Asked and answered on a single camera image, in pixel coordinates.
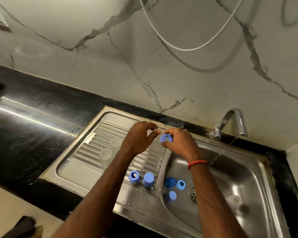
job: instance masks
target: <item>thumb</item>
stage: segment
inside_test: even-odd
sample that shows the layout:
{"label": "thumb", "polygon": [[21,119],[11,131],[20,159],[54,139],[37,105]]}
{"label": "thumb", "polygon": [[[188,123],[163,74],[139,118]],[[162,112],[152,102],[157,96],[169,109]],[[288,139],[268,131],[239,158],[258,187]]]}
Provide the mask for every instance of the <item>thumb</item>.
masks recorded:
{"label": "thumb", "polygon": [[168,149],[172,149],[172,143],[168,141],[161,142],[161,146]]}
{"label": "thumb", "polygon": [[149,135],[148,135],[148,140],[150,141],[150,143],[153,142],[153,140],[161,133],[160,129],[156,129],[154,131],[152,131]]}

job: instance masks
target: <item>person's right arm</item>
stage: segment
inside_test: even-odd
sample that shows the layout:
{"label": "person's right arm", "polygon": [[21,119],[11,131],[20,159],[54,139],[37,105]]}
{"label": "person's right arm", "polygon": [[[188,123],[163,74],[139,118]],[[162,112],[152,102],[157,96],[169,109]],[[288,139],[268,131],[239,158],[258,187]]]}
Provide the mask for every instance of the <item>person's right arm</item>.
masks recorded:
{"label": "person's right arm", "polygon": [[[187,160],[203,160],[203,154],[186,129],[170,128],[165,131],[173,135],[173,142],[163,142]],[[203,236],[205,238],[248,238],[218,188],[208,164],[190,167]]]}

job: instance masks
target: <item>person's left hand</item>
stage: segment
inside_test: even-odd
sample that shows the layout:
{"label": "person's left hand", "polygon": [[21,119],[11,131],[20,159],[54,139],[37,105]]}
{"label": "person's left hand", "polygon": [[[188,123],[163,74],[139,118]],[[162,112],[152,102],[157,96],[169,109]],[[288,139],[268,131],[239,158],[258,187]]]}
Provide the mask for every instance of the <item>person's left hand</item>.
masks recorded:
{"label": "person's left hand", "polygon": [[127,152],[132,158],[144,152],[153,140],[160,134],[161,130],[157,129],[158,126],[151,122],[137,122],[127,133],[120,150]]}

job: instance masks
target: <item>water stream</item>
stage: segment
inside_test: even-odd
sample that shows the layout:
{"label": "water stream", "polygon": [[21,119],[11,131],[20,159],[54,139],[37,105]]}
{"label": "water stream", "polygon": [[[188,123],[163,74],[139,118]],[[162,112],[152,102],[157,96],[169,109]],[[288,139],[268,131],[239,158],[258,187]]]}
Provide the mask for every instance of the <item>water stream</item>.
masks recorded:
{"label": "water stream", "polygon": [[[235,137],[228,145],[231,145],[238,137]],[[218,156],[216,156],[216,158],[210,163],[210,165],[212,165],[214,163],[214,161],[223,153],[225,152],[225,150],[222,153],[219,153]]]}

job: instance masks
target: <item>black granite countertop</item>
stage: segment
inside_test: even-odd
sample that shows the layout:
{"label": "black granite countertop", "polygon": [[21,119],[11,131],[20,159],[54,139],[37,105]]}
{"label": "black granite countertop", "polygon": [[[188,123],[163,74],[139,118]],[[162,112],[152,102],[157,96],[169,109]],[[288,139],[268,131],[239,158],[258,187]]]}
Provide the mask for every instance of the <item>black granite countertop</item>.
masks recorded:
{"label": "black granite countertop", "polygon": [[[39,176],[105,106],[205,136],[207,129],[143,108],[0,66],[0,187],[65,220],[82,200]],[[230,143],[230,135],[221,142]],[[243,139],[233,146],[266,155],[292,237],[298,237],[298,187],[286,153]],[[119,215],[111,227],[160,236]],[[107,237],[114,236],[109,229]]]}

